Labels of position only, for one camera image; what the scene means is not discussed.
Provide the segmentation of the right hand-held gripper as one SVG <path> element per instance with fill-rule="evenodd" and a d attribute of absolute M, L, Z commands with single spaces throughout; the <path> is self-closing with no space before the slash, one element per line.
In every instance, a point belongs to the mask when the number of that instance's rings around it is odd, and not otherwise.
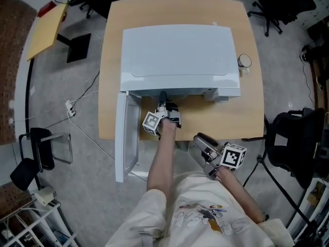
<path fill-rule="evenodd" d="M 217 140 L 204 133 L 198 133 L 193 140 L 206 156 L 203 171 L 213 180 L 220 166 L 225 166 L 229 169 L 239 168 L 247 152 L 246 148 L 239 145 L 226 144 L 223 146 Z"/>

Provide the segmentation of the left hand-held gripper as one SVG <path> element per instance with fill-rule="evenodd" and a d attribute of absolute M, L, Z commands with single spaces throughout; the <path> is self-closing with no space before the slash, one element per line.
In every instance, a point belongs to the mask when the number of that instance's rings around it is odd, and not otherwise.
<path fill-rule="evenodd" d="M 178 111 L 178 106 L 174 103 L 167 103 L 167 93 L 161 91 L 159 95 L 159 104 L 155 112 L 148 112 L 142 126 L 145 131 L 152 135 L 161 135 L 159 125 L 166 118 L 172 123 L 176 123 L 178 128 L 181 128 L 181 114 Z"/>

